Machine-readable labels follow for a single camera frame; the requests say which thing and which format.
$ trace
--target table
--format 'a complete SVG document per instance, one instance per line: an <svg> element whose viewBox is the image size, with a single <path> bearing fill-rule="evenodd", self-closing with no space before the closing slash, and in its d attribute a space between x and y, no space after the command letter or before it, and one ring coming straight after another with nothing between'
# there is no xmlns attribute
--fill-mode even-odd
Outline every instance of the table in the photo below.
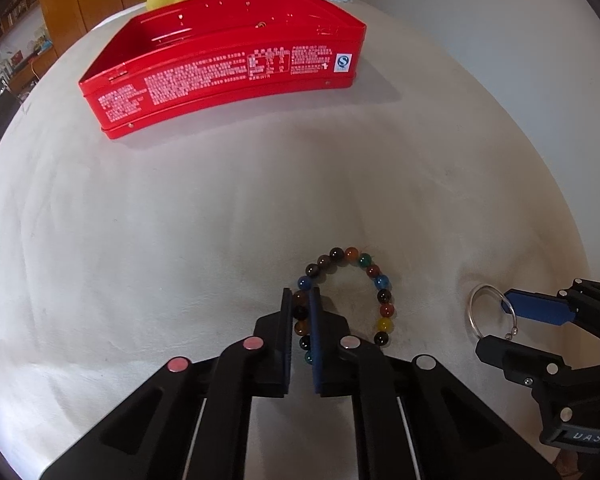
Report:
<svg viewBox="0 0 600 480"><path fill-rule="evenodd" d="M202 360L249 335L336 245L392 279L387 354L430 352L555 454L538 444L530 392L474 355L464 302L484 281L555 293L586 277L562 195L444 51L361 2L344 8L368 25L350 89L237 102L111 141L77 81L125 16L72 46L24 103L0 145L0 448L24 480L170 357ZM373 335L359 269L321 287ZM490 306L481 327L503 335ZM524 320L517 340L569 349L563 329ZM571 341L575 353L584 339ZM357 477L350 402L312 395L297 341L289 397L256 399L251 424L246 478Z"/></svg>

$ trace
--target metal key ring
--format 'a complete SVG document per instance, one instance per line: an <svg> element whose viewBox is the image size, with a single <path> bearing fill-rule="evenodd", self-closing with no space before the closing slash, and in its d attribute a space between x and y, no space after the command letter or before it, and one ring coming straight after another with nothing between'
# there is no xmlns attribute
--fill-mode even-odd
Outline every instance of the metal key ring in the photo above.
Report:
<svg viewBox="0 0 600 480"><path fill-rule="evenodd" d="M518 334L518 318L516 317L516 311L513 310L513 305L507 298L505 298L504 294L502 294L493 285L488 285L487 283L483 283L481 285L476 286L474 290L471 291L471 294L469 294L469 303L467 303L466 306L466 315L469 318L469 323L471 324L472 330L474 330L474 333L478 336L478 339L482 339L484 337L482 335L482 332L480 332L480 329L476 325L474 319L474 298L476 294L478 294L478 292L480 292L481 290L490 290L496 296L498 296L504 302L505 305L509 307L509 312L511 313L511 317L513 318L513 326L511 327L511 332L507 333L504 336L504 339L506 339L507 341L511 341L513 339L513 336Z"/></svg>

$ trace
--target red metal tray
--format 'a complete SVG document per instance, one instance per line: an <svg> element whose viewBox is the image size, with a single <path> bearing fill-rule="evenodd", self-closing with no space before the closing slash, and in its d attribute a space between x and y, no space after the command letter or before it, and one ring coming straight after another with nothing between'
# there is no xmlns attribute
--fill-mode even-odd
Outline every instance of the red metal tray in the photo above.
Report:
<svg viewBox="0 0 600 480"><path fill-rule="evenodd" d="M116 139L209 106L349 87L365 31L324 0L186 0L129 20L79 85Z"/></svg>

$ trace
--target bead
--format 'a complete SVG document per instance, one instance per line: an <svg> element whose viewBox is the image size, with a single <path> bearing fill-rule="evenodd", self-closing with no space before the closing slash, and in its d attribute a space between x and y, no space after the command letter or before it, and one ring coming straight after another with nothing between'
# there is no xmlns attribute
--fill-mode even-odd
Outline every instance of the bead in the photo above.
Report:
<svg viewBox="0 0 600 480"><path fill-rule="evenodd" d="M366 275L371 279L377 278L378 276L380 276L380 267L378 267L376 264L369 265L366 268Z"/></svg>
<svg viewBox="0 0 600 480"><path fill-rule="evenodd" d="M302 305L296 305L292 310L292 313L294 315L294 318L298 321L305 320L307 319L307 317L309 317L309 311L306 309L305 306Z"/></svg>
<svg viewBox="0 0 600 480"><path fill-rule="evenodd" d="M307 335L303 335L300 338L300 348L305 351L311 350L311 337Z"/></svg>
<svg viewBox="0 0 600 480"><path fill-rule="evenodd" d="M378 290L378 301L380 303L389 303L391 301L391 293L385 288Z"/></svg>
<svg viewBox="0 0 600 480"><path fill-rule="evenodd" d="M376 332L374 336L374 343L378 346L384 346L389 342L389 335L387 332Z"/></svg>
<svg viewBox="0 0 600 480"><path fill-rule="evenodd" d="M389 286L389 278L386 277L384 274L380 274L380 276L374 279L374 283L376 284L376 288L378 290L382 290L383 288L387 288Z"/></svg>
<svg viewBox="0 0 600 480"><path fill-rule="evenodd" d="M297 321L294 325L294 331L298 335L309 335L309 324L306 322L305 319L303 319L302 321Z"/></svg>
<svg viewBox="0 0 600 480"><path fill-rule="evenodd" d="M360 257L358 258L358 265L363 269L371 265L371 256L366 253L360 254Z"/></svg>
<svg viewBox="0 0 600 480"><path fill-rule="evenodd" d="M318 267L316 264L309 264L306 266L304 273L309 278L315 278L316 276L318 276L318 274L320 274L320 267Z"/></svg>
<svg viewBox="0 0 600 480"><path fill-rule="evenodd" d="M391 317L394 313L395 307L391 303L383 303L380 305L380 316Z"/></svg>
<svg viewBox="0 0 600 480"><path fill-rule="evenodd" d="M298 290L294 294L294 305L304 305L308 299L304 290Z"/></svg>
<svg viewBox="0 0 600 480"><path fill-rule="evenodd" d="M320 256L320 258L318 258L318 267L320 267L322 270L328 269L330 265L331 258L328 257L326 254L323 254L322 256Z"/></svg>
<svg viewBox="0 0 600 480"><path fill-rule="evenodd" d="M394 322L388 317L381 317L376 322L376 326L378 327L378 332L391 332L394 329Z"/></svg>
<svg viewBox="0 0 600 480"><path fill-rule="evenodd" d="M350 264L357 263L358 258L360 257L360 253L355 247L347 247L347 249L344 251L344 255Z"/></svg>
<svg viewBox="0 0 600 480"><path fill-rule="evenodd" d="M344 258L344 251L339 247L334 247L329 251L329 257L332 262L337 263Z"/></svg>
<svg viewBox="0 0 600 480"><path fill-rule="evenodd" d="M312 286L311 278L308 276L300 276L298 278L298 288L300 290L309 290Z"/></svg>

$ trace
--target wall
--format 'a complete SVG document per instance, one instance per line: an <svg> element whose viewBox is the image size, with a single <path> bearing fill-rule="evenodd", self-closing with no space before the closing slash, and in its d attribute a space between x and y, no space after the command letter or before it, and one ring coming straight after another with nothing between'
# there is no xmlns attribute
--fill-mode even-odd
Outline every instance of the wall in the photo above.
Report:
<svg viewBox="0 0 600 480"><path fill-rule="evenodd" d="M0 40L1 46L21 50L23 56L30 54L27 43L36 39L36 31L45 25L40 6L35 6Z"/></svg>
<svg viewBox="0 0 600 480"><path fill-rule="evenodd" d="M364 1L430 35L518 123L560 186L600 280L600 20L589 4Z"/></svg>

